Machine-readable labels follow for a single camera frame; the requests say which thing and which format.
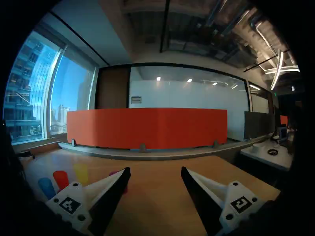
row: gray panel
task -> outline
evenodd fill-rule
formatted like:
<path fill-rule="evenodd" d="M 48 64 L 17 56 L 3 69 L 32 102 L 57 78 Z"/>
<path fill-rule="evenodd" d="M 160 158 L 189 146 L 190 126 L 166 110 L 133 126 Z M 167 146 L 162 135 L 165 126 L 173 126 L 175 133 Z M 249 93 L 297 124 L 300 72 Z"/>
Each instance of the gray panel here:
<path fill-rule="evenodd" d="M 275 131 L 273 114 L 245 111 L 244 139 L 256 138 Z"/>

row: glass wall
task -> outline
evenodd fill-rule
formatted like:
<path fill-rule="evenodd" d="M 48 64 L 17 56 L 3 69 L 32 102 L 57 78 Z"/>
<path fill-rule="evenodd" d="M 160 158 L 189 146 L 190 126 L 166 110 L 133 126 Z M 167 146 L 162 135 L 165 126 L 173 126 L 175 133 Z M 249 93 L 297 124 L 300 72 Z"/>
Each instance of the glass wall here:
<path fill-rule="evenodd" d="M 129 108 L 140 107 L 225 109 L 227 137 L 234 140 L 244 139 L 244 112 L 249 111 L 243 80 L 172 66 L 131 68 Z"/>
<path fill-rule="evenodd" d="M 13 143 L 44 138 L 44 95 L 59 50 L 32 32 L 15 60 L 4 100 L 4 119 Z"/>
<path fill-rule="evenodd" d="M 89 107 L 96 63 L 70 42 L 61 43 L 64 50 L 53 43 L 60 39 L 44 35 L 29 35 L 9 76 L 3 118 L 12 143 L 65 133 L 67 112 Z"/>
<path fill-rule="evenodd" d="M 249 88 L 252 97 L 253 112 L 273 114 L 271 93 L 253 83 L 249 83 Z"/>
<path fill-rule="evenodd" d="M 52 89 L 51 135 L 67 132 L 68 111 L 88 109 L 94 71 L 95 65 L 67 48 L 59 63 Z"/>

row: recessed light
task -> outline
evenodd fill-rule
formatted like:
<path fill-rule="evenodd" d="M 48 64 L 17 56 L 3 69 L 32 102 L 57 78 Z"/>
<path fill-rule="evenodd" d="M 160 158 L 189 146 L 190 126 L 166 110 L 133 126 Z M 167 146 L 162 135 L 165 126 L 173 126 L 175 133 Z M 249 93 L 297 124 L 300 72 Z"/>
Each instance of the recessed light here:
<path fill-rule="evenodd" d="M 254 89 L 260 90 L 260 88 L 256 87 L 255 85 L 249 85 L 249 86 L 254 88 Z"/>

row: wooden desk surface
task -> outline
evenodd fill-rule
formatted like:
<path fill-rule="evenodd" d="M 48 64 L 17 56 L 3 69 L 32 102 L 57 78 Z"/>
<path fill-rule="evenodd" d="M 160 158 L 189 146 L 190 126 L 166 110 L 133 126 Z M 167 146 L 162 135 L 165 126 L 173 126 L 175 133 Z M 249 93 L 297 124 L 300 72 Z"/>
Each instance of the wooden desk surface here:
<path fill-rule="evenodd" d="M 65 150 L 38 155 L 27 166 L 31 186 L 40 177 L 52 178 L 56 170 L 76 180 L 74 164 L 84 164 L 91 184 L 112 171 L 129 166 L 128 193 L 123 195 L 106 235 L 201 235 L 206 231 L 180 176 L 185 166 L 222 184 L 238 180 L 264 200 L 275 199 L 279 190 L 217 156 L 168 161 L 127 161 L 91 157 Z"/>

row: orange panel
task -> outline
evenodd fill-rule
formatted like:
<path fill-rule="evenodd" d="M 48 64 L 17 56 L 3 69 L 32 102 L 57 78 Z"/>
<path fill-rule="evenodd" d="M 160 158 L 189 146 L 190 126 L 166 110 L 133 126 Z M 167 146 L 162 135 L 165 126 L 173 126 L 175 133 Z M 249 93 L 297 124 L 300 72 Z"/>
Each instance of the orange panel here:
<path fill-rule="evenodd" d="M 104 148 L 191 148 L 226 142 L 227 112 L 191 108 L 117 108 L 67 113 L 68 142 Z"/>
<path fill-rule="evenodd" d="M 280 122 L 282 125 L 288 125 L 288 117 L 287 116 L 280 116 Z"/>

